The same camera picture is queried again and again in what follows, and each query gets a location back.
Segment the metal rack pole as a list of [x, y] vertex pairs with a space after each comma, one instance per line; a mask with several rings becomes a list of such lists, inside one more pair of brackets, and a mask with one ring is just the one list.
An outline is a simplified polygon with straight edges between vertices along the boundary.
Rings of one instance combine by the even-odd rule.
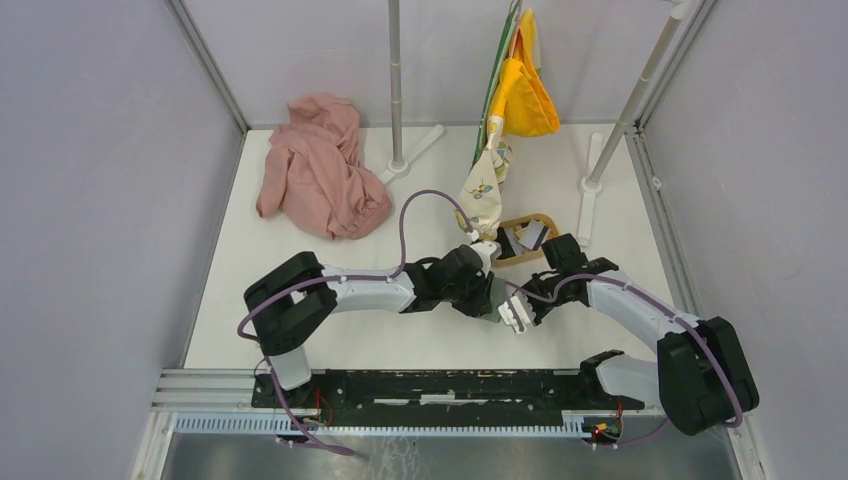
[[392, 155], [379, 179], [389, 186], [407, 176], [413, 165], [423, 157], [444, 135], [445, 128], [435, 125], [407, 150], [403, 147], [403, 96], [400, 1], [388, 1], [390, 114]]
[[594, 218], [596, 214], [597, 197], [603, 190], [602, 175], [605, 172], [612, 155], [621, 141], [626, 127], [635, 119], [636, 110], [646, 95], [654, 75], [656, 74], [665, 54], [670, 49], [672, 41], [686, 18], [691, 1], [671, 0], [669, 17], [665, 22], [656, 44], [645, 63], [619, 117], [610, 132], [604, 138], [594, 133], [590, 139], [586, 175], [580, 180], [579, 191], [581, 205], [576, 230], [576, 239], [581, 247], [588, 247], [592, 241]]

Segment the right metal rack pole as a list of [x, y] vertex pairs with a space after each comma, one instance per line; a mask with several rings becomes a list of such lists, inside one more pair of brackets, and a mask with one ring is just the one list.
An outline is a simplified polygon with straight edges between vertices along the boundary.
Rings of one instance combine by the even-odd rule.
[[597, 197], [603, 190], [602, 175], [605, 172], [612, 155], [621, 141], [626, 127], [635, 119], [636, 110], [646, 95], [654, 75], [656, 74], [665, 54], [670, 49], [672, 41], [686, 18], [691, 1], [671, 0], [669, 17], [665, 22], [656, 44], [645, 63], [619, 117], [610, 132], [604, 138], [594, 133], [590, 139], [586, 175], [580, 180], [579, 191], [581, 205], [576, 230], [576, 239], [581, 247], [588, 247], [592, 241], [594, 218], [596, 214]]

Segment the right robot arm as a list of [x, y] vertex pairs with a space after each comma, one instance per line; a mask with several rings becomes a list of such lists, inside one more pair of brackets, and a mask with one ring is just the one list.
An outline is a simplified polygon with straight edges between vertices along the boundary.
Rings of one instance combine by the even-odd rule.
[[704, 320], [648, 293], [606, 258], [590, 260], [570, 234], [542, 245], [549, 269], [511, 286], [500, 305], [515, 332], [536, 327], [555, 308], [580, 303], [616, 321], [650, 348], [639, 360], [608, 350], [581, 362], [577, 392], [591, 408], [615, 397], [661, 408], [681, 433], [694, 436], [715, 426], [737, 428], [760, 402], [759, 392], [733, 325]]

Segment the left metal rack pole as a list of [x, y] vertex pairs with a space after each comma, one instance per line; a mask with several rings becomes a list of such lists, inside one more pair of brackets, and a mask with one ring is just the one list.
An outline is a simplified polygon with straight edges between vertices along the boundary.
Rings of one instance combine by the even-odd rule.
[[400, 1], [388, 1], [390, 114], [392, 155], [379, 179], [389, 186], [407, 176], [413, 165], [423, 157], [444, 135], [445, 128], [435, 125], [407, 150], [403, 147], [403, 96]]

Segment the black phone in tray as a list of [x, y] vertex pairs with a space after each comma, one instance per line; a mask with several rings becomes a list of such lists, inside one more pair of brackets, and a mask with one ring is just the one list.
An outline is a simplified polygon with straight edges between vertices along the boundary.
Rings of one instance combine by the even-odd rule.
[[513, 229], [497, 229], [496, 241], [500, 245], [501, 253], [499, 260], [508, 260], [516, 256], [520, 256], [525, 252], [525, 248], [520, 243], [518, 236]]

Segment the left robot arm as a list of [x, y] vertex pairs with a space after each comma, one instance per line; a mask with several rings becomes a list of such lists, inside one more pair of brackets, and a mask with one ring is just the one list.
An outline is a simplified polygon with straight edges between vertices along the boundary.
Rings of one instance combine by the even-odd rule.
[[304, 344], [334, 313], [419, 313], [447, 303], [468, 317], [491, 314], [491, 266], [498, 254], [498, 246], [482, 241], [442, 258], [405, 263], [397, 272], [339, 269], [320, 264], [311, 251], [296, 254], [243, 294], [252, 338], [270, 362], [276, 394], [295, 408], [312, 399]]

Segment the pink crumpled garment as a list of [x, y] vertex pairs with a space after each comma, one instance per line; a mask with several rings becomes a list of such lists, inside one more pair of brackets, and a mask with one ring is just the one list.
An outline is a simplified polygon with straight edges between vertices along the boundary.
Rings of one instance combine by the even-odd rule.
[[269, 138], [259, 217], [279, 213], [324, 239], [361, 239], [392, 213], [384, 183], [362, 161], [360, 116], [354, 105], [326, 93], [288, 103], [289, 121]]

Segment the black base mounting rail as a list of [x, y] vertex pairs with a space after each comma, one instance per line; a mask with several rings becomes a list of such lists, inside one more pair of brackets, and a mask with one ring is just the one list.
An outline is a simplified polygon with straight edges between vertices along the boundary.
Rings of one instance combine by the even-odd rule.
[[565, 411], [638, 410], [567, 370], [324, 370], [282, 395], [332, 427], [559, 426]]

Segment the cartoon print children's garment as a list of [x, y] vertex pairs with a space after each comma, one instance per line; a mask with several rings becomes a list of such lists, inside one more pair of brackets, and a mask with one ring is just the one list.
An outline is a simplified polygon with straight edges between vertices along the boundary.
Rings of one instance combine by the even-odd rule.
[[559, 130], [554, 102], [541, 79], [534, 12], [510, 4], [485, 95], [474, 158], [458, 195], [460, 228], [493, 240], [503, 213], [502, 187], [513, 163], [512, 137], [540, 137]]

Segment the yellow oval tray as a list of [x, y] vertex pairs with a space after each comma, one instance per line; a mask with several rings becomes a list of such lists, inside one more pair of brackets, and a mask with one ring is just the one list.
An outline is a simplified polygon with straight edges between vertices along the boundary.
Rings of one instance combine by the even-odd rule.
[[[503, 227], [504, 229], [513, 229], [515, 233], [520, 229], [522, 225], [526, 225], [531, 220], [538, 220], [549, 226], [550, 231], [547, 240], [550, 240], [560, 234], [555, 222], [547, 215], [542, 213], [534, 213], [530, 215], [526, 215], [523, 217], [506, 220], [503, 221], [499, 227]], [[542, 258], [544, 256], [542, 252], [542, 245], [535, 251], [525, 251], [522, 255], [516, 256], [514, 258], [508, 260], [495, 260], [493, 265], [495, 267], [509, 267], [514, 266], [520, 263], [526, 263], [532, 260], [536, 260]]]

